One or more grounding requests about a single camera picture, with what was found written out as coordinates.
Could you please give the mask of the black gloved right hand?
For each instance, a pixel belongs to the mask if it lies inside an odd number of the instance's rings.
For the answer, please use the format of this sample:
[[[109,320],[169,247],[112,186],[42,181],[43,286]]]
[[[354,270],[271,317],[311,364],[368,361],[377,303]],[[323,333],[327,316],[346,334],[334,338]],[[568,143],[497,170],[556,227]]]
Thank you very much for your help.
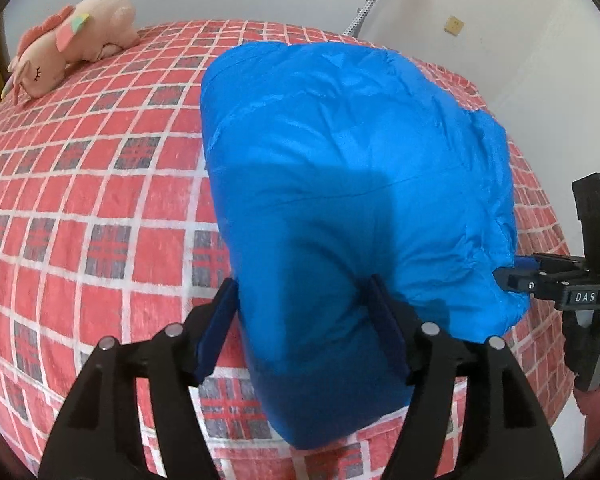
[[[600,388],[600,310],[565,311],[565,363],[576,376],[574,385],[583,392]]]

